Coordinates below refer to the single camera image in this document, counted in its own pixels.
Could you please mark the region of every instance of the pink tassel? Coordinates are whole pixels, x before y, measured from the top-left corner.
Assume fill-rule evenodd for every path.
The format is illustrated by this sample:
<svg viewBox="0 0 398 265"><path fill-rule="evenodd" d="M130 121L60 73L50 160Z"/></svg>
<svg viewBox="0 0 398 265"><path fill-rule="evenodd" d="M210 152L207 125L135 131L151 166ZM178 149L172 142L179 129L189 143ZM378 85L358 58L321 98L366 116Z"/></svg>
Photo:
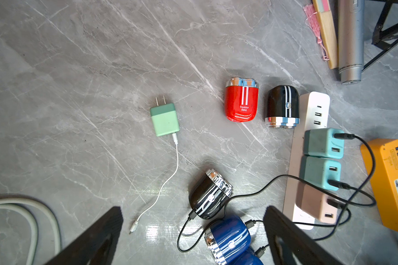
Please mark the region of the pink tassel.
<svg viewBox="0 0 398 265"><path fill-rule="evenodd" d="M323 60L324 61L329 61L329 57L327 57L327 50L323 46L323 40L320 38L320 26L318 25L317 22L317 17L316 17L316 12L314 10L313 5L306 5L303 7L304 12L307 17L308 25L314 32L314 35L317 37L317 43L321 46L321 53L323 54Z"/></svg>

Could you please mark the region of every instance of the silver cylinder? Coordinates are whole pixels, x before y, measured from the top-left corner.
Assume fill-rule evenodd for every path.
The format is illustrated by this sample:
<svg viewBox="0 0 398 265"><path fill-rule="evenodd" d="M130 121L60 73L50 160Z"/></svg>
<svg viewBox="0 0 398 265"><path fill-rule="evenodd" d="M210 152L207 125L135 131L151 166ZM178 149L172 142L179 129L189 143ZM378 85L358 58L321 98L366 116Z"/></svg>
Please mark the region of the silver cylinder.
<svg viewBox="0 0 398 265"><path fill-rule="evenodd" d="M359 83L364 68L364 0L338 0L338 5L340 80Z"/></svg>

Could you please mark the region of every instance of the brand logo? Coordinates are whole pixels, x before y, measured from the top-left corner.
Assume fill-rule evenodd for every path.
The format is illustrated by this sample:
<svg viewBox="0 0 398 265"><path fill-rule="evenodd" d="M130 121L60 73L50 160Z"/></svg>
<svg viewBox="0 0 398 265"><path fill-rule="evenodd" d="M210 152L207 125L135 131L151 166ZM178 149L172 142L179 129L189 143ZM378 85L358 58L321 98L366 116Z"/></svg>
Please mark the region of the brand logo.
<svg viewBox="0 0 398 265"><path fill-rule="evenodd" d="M208 196L208 201L209 201L209 202L215 201L215 196L212 195L212 194L209 194L209 196Z"/></svg>
<svg viewBox="0 0 398 265"><path fill-rule="evenodd" d="M229 247L230 249L233 249L233 248L236 247L236 244L234 243L233 240L231 240L230 242L228 242L228 247Z"/></svg>

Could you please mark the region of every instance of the chrome trim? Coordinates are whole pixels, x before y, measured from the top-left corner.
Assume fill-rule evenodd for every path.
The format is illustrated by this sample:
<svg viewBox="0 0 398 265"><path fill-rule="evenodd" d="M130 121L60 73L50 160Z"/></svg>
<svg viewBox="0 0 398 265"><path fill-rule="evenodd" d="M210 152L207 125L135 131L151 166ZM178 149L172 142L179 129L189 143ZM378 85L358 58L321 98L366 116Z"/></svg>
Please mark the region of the chrome trim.
<svg viewBox="0 0 398 265"><path fill-rule="evenodd" d="M214 260L218 265L226 265L227 262L224 258L223 253L218 247L217 242L215 241L214 235L211 232L211 228L205 230L205 242L208 249L211 251L212 255L214 256Z"/></svg>
<svg viewBox="0 0 398 265"><path fill-rule="evenodd" d="M232 77L226 82L226 87L230 86L241 86L241 87L256 87L259 88L259 84L253 78L240 78Z"/></svg>
<svg viewBox="0 0 398 265"><path fill-rule="evenodd" d="M225 180L220 173L218 173L215 169L211 168L206 171L208 177L212 180L212 182L227 196L231 197L233 194L233 186Z"/></svg>
<svg viewBox="0 0 398 265"><path fill-rule="evenodd" d="M265 118L265 123L270 128L291 129L299 124L299 118L267 117Z"/></svg>

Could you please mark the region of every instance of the marble floor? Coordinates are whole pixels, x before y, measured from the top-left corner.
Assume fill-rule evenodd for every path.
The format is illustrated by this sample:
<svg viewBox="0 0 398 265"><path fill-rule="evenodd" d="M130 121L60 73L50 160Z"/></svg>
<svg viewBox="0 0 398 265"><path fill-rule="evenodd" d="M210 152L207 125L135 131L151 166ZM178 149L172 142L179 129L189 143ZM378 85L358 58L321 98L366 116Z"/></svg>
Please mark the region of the marble floor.
<svg viewBox="0 0 398 265"><path fill-rule="evenodd" d="M281 84L331 98L329 126L371 140L398 138L398 46L363 74L340 84L321 59L305 24L307 0L0 0L0 195L20 194L56 214L67 246L110 207L124 224L113 264L213 264L205 243L189 253L176 239L189 213L188 191L214 167L235 194L251 193L287 172L293 130L268 129L267 92ZM371 35L383 3L366 1L365 61L379 50ZM394 5L387 26L398 22ZM236 124L224 116L229 77L260 84L257 117ZM173 102L180 121L180 167L171 136L156 137L149 108ZM347 142L342 179L365 178L358 141ZM262 218L283 207L286 180L262 195L233 201L229 212ZM47 219L39 222L34 264L53 256ZM344 264L398 264L398 234L376 208L351 207L353 218L320 242ZM191 245L205 221L192 221L181 245ZM0 265L25 264L29 226L0 210ZM328 230L308 231L312 237ZM266 244L262 226L252 247ZM261 258L272 264L268 251Z"/></svg>

